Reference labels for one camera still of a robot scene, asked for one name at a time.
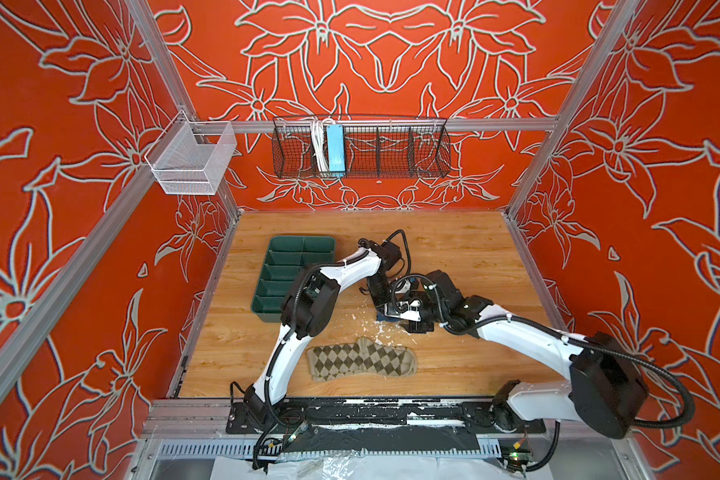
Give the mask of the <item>beige argyle sock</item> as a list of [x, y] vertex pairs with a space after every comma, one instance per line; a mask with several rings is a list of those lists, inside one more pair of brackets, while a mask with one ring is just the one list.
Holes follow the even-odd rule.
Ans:
[[418, 360], [411, 349], [385, 346], [366, 337], [352, 343], [311, 348], [306, 352], [306, 358], [310, 376], [316, 382], [360, 374], [406, 378], [418, 370]]

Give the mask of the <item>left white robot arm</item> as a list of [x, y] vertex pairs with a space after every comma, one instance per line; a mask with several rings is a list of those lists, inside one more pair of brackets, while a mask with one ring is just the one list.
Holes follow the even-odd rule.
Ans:
[[410, 273], [410, 249], [402, 229], [380, 243], [360, 239], [357, 250], [341, 260], [303, 267], [283, 300], [277, 342], [266, 367], [244, 392], [243, 405], [254, 425], [260, 430], [297, 425], [296, 414], [281, 413], [275, 406], [285, 399], [299, 358], [328, 325], [343, 291], [365, 281], [377, 316], [393, 319], [393, 283]]

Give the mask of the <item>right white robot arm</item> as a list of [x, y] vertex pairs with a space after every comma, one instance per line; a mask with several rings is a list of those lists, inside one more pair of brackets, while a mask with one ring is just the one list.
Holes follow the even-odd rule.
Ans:
[[[578, 421], [612, 439], [633, 427], [674, 429], [695, 414], [687, 387], [671, 372], [621, 348], [603, 332], [592, 336], [561, 331], [516, 315], [481, 297], [465, 297], [440, 271], [409, 274], [389, 287], [385, 314], [414, 324], [439, 324], [448, 333], [505, 346], [560, 375], [545, 384], [510, 382], [499, 394], [507, 417], [532, 421]], [[663, 378], [680, 397], [680, 410], [663, 420], [641, 420], [650, 388], [646, 372]]]

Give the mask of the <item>green plastic divider tray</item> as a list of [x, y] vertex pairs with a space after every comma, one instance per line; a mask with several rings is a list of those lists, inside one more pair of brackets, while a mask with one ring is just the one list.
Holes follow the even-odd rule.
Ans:
[[270, 239], [251, 302], [264, 323], [279, 323], [282, 302], [304, 266], [332, 263], [336, 240], [331, 236], [279, 235]]

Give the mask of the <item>purple sock with yellow cuff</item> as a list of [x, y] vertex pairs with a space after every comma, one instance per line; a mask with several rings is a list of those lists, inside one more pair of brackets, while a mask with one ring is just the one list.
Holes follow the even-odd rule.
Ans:
[[399, 312], [389, 311], [386, 306], [376, 309], [376, 320], [378, 322], [399, 322], [403, 318]]

